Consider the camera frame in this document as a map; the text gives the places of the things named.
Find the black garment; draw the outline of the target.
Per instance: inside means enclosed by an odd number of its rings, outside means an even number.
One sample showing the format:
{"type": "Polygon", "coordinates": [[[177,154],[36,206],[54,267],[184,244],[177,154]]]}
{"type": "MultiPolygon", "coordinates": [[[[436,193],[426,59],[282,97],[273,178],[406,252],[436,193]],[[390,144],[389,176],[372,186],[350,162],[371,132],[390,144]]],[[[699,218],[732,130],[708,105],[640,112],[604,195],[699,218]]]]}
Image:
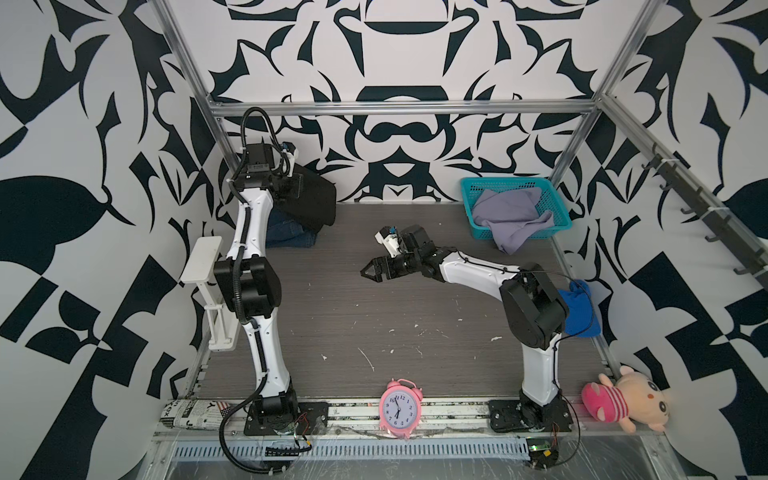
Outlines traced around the black garment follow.
{"type": "Polygon", "coordinates": [[[291,177],[277,180],[276,207],[305,230],[319,233],[332,226],[336,218],[337,191],[335,185],[301,165],[291,177]]]}

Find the dark blue denim skirt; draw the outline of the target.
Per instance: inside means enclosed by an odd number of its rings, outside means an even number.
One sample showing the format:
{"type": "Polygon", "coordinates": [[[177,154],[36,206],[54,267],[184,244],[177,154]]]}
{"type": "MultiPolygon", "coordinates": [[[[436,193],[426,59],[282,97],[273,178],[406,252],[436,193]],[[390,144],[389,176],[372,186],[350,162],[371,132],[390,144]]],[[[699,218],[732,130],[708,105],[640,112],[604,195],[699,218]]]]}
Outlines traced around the dark blue denim skirt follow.
{"type": "Polygon", "coordinates": [[[267,232],[267,248],[311,248],[315,245],[317,234],[302,226],[278,209],[270,212],[267,232]]]}

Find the lavender garment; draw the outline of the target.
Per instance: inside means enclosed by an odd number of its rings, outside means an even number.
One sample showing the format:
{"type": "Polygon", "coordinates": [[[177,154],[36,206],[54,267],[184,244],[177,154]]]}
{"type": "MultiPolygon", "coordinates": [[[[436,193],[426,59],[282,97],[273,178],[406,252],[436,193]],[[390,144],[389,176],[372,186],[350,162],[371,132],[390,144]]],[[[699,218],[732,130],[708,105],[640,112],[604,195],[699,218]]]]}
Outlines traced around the lavender garment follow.
{"type": "Polygon", "coordinates": [[[498,249],[514,254],[533,234],[555,225],[550,210],[536,209],[542,190],[539,187],[495,192],[484,190],[472,207],[472,220],[490,229],[498,249]]]}

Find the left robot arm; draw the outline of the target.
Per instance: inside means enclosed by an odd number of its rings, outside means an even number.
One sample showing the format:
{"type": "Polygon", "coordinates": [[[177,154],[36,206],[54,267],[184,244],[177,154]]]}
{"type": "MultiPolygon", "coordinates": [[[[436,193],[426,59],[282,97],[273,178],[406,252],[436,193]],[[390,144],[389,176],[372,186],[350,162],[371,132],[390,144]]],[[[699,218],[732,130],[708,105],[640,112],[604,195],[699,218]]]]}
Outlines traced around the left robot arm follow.
{"type": "Polygon", "coordinates": [[[282,301],[280,279],[266,256],[273,194],[284,179],[265,142],[244,147],[241,162],[227,181],[238,204],[234,238],[213,273],[224,302],[242,328],[256,376],[245,432],[285,432],[299,417],[299,402],[285,365],[277,314],[282,301]]]}

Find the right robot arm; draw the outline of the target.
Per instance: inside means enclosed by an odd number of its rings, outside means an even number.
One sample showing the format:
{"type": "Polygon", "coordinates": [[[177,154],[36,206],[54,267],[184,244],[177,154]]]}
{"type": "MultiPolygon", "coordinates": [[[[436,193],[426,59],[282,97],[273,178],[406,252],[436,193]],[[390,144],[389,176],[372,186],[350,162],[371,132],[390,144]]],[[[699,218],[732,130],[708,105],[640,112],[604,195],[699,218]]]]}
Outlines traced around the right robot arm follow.
{"type": "Polygon", "coordinates": [[[509,329],[523,353],[523,382],[516,400],[491,400],[490,428],[496,433],[569,432],[570,404],[558,380],[557,345],[568,306],[547,272],[536,263],[502,265],[473,258],[455,247],[437,246],[423,227],[380,229],[375,239],[386,254],[360,271],[380,283],[410,274],[456,284],[501,302],[509,329]]]}

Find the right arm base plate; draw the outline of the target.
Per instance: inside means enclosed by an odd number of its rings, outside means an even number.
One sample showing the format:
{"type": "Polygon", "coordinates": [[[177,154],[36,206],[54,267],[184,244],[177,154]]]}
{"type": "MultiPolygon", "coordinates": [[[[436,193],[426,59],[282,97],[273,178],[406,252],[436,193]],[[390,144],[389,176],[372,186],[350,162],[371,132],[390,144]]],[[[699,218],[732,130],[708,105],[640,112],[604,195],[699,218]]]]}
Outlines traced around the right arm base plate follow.
{"type": "Polygon", "coordinates": [[[570,432],[573,417],[567,402],[556,397],[545,406],[533,400],[490,400],[489,423],[496,433],[570,432]]]}

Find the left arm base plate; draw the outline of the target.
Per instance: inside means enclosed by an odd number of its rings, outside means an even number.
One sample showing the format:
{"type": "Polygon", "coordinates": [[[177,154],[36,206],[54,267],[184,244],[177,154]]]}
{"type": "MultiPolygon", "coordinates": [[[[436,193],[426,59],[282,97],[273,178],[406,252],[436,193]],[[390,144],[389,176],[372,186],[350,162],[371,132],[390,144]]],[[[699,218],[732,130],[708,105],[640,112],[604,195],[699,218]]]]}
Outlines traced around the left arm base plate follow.
{"type": "Polygon", "coordinates": [[[309,435],[327,426],[328,402],[299,402],[296,414],[266,415],[256,402],[249,405],[244,427],[245,436],[309,435]]]}

